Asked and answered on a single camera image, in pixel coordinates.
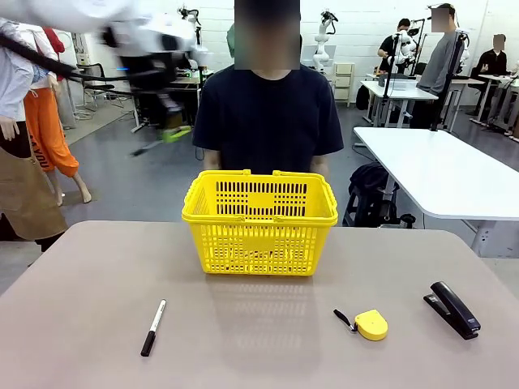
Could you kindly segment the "white drawer cart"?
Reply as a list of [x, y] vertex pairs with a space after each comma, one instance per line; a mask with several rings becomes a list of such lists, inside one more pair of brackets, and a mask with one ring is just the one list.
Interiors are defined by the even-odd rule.
[[350, 93], [354, 85], [353, 63], [335, 62], [333, 65], [332, 86], [336, 102], [350, 106]]

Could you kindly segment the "black backpack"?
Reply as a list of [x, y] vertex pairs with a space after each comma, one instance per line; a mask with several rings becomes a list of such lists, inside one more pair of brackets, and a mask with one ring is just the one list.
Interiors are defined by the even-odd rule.
[[393, 182], [380, 162], [357, 168], [350, 177], [349, 199], [342, 219], [343, 227], [412, 229], [412, 214], [397, 215], [399, 185]]

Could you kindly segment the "yellow tape measure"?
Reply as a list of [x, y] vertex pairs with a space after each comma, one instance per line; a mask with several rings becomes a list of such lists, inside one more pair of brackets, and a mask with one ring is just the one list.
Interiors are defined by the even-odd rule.
[[334, 315], [340, 319], [352, 332], [359, 333], [370, 341], [383, 340], [388, 334], [388, 323], [378, 310], [368, 310], [355, 316], [353, 321], [335, 309]]

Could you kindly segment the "yellow plastic shopping basket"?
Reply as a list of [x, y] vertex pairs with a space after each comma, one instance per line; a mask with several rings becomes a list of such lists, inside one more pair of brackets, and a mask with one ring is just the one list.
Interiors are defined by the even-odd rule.
[[[316, 173], [205, 170], [191, 183], [182, 218], [207, 274], [312, 276], [337, 201]], [[248, 263], [240, 250], [283, 250], [279, 261]]]

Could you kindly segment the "white marker black cap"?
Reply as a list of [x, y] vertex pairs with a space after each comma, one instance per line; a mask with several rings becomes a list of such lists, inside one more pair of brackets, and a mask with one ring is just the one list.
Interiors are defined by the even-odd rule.
[[154, 315], [151, 326], [148, 330], [148, 334], [144, 341], [143, 347], [141, 348], [141, 352], [140, 352], [141, 357], [148, 357], [152, 351], [152, 347], [153, 347], [153, 344], [154, 344], [154, 341], [155, 341], [156, 335], [157, 335], [157, 329], [159, 327], [161, 317], [164, 313], [166, 304], [167, 304], [167, 301], [165, 299], [162, 299], [159, 303], [157, 312]]

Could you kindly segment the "background person grey sweater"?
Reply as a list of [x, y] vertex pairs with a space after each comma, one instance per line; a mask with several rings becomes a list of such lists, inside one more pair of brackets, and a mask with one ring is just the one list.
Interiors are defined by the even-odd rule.
[[421, 100], [414, 103], [410, 127], [430, 129], [438, 112], [442, 109], [441, 96], [450, 68], [456, 70], [461, 60], [462, 49], [456, 53], [460, 33], [455, 23], [455, 8], [443, 3], [431, 9], [431, 30], [443, 36], [432, 51], [417, 88], [437, 97], [436, 100]]

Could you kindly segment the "white robot on stand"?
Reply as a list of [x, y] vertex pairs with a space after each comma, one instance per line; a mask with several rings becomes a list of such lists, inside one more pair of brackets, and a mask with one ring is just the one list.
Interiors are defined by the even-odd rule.
[[[397, 72], [398, 73], [404, 73], [404, 71], [411, 65], [413, 65], [416, 61], [416, 52], [417, 52], [417, 43], [413, 39], [412, 36], [410, 36], [406, 30], [399, 31], [402, 33], [403, 37], [403, 46], [402, 46], [402, 53], [404, 54], [404, 61], [401, 63], [396, 63], [397, 65]], [[392, 47], [393, 47], [393, 38], [391, 43], [391, 49], [388, 52], [388, 63], [390, 60], [390, 56], [392, 55]]]

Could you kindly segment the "mannequin with brown apron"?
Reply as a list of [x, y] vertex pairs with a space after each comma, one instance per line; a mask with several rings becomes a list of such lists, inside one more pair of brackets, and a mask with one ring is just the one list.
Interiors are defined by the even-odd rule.
[[0, 18], [0, 218], [15, 235], [47, 251], [67, 230], [44, 173], [32, 150], [24, 97], [33, 65], [6, 47], [22, 45], [15, 23]]

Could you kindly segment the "background person in black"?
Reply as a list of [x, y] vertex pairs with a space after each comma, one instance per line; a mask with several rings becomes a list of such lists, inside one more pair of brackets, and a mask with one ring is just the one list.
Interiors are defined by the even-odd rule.
[[379, 73], [388, 73], [391, 70], [390, 62], [394, 58], [393, 66], [398, 74], [404, 74], [416, 58], [417, 42], [408, 33], [411, 26], [409, 19], [401, 19], [397, 31], [387, 36], [378, 49], [378, 56], [382, 58], [378, 67]]

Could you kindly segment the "mannequin with orange pants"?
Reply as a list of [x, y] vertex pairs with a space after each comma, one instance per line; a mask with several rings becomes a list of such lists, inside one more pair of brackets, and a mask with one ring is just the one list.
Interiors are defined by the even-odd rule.
[[56, 94], [58, 77], [52, 71], [37, 66], [38, 75], [24, 98], [26, 124], [31, 135], [32, 150], [53, 188], [56, 203], [62, 205], [62, 188], [56, 172], [73, 179], [84, 203], [92, 196], [79, 175], [79, 162], [71, 154], [58, 115]]

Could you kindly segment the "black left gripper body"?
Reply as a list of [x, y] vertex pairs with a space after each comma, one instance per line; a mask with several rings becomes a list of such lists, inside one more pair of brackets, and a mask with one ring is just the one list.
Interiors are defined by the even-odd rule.
[[128, 96], [161, 95], [177, 92], [180, 53], [150, 53], [144, 56], [119, 56], [120, 65], [129, 85]]

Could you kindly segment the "black pen yellow cap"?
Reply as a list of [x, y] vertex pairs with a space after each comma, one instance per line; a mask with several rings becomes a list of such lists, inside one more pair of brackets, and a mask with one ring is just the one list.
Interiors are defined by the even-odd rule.
[[145, 146], [142, 146], [139, 149], [134, 150], [130, 156], [137, 157], [143, 155], [149, 150], [159, 146], [163, 143], [176, 143], [180, 140], [180, 138], [189, 135], [191, 133], [191, 126], [178, 126], [173, 129], [160, 130], [158, 138]]

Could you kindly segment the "person in navy t-shirt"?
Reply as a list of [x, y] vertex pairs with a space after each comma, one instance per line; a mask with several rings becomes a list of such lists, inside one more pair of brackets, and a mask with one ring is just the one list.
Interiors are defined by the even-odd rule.
[[299, 0], [234, 0], [234, 64], [205, 83], [193, 136], [221, 170], [311, 173], [343, 149], [331, 86], [301, 63], [300, 20]]

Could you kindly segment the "large white table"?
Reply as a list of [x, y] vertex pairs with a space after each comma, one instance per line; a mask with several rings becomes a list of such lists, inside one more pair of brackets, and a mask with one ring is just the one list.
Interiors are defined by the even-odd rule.
[[445, 131], [355, 127], [354, 133], [388, 173], [390, 199], [399, 186], [430, 217], [480, 221], [471, 244], [483, 256], [497, 222], [519, 222], [519, 172]]

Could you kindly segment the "seated background person black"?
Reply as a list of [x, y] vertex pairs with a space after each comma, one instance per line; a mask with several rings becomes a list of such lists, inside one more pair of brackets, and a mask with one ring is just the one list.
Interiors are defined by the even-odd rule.
[[504, 52], [506, 36], [502, 33], [493, 36], [493, 47], [481, 54], [477, 65], [472, 69], [470, 77], [482, 80], [480, 75], [506, 75], [507, 54]]

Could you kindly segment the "white background desk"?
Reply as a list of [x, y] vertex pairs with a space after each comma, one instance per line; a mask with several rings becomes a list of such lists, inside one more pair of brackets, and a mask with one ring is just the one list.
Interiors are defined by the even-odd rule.
[[415, 101], [434, 101], [438, 97], [416, 88], [416, 83], [411, 82], [409, 88], [394, 89], [381, 87], [377, 81], [363, 80], [360, 84], [366, 87], [370, 93], [370, 98], [376, 98], [377, 104], [368, 102], [368, 108], [373, 107], [372, 119], [364, 117], [373, 127], [389, 127], [391, 112], [400, 105], [400, 113], [396, 128], [404, 126], [405, 118], [411, 119], [411, 112], [408, 110]]

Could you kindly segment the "thin black stand pole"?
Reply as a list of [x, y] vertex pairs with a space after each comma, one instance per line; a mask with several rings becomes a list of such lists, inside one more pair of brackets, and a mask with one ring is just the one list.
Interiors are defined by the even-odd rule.
[[382, 113], [385, 114], [382, 126], [386, 127], [388, 125], [388, 120], [390, 119], [390, 95], [389, 91], [392, 88], [392, 75], [397, 73], [397, 65], [396, 63], [401, 63], [404, 61], [404, 54], [402, 53], [403, 46], [403, 37], [401, 32], [396, 32], [393, 36], [393, 47], [392, 47], [392, 55], [389, 60], [389, 71], [386, 75], [385, 84], [384, 84], [384, 94], [382, 97], [381, 108]]

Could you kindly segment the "black stapler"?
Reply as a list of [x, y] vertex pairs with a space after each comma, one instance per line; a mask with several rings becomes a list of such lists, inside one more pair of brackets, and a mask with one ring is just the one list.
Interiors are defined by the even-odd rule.
[[439, 281], [431, 285], [431, 291], [423, 300], [464, 340], [476, 338], [481, 325], [453, 290]]

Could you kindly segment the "person's left forearm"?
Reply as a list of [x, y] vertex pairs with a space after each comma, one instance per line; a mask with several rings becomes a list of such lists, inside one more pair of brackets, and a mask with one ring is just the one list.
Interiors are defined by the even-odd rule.
[[326, 156], [313, 156], [311, 159], [310, 171], [323, 176], [327, 181], [330, 175], [328, 158]]

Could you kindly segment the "thick black stand pole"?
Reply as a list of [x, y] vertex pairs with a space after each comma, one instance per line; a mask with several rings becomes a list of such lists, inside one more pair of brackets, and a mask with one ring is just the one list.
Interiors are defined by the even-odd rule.
[[443, 87], [438, 94], [438, 99], [435, 101], [435, 109], [434, 109], [434, 116], [431, 123], [430, 131], [437, 131], [438, 125], [440, 124], [441, 119], [441, 111], [443, 110], [444, 103], [446, 101], [448, 90], [451, 86], [451, 83], [453, 81], [453, 77], [455, 73], [457, 72], [460, 63], [462, 61], [461, 57], [465, 50], [465, 41], [468, 39], [467, 32], [461, 30], [458, 28], [455, 31], [456, 35], [456, 41], [455, 45], [453, 47], [452, 55], [448, 63], [448, 69], [447, 73], [445, 75], [445, 81], [443, 84]]

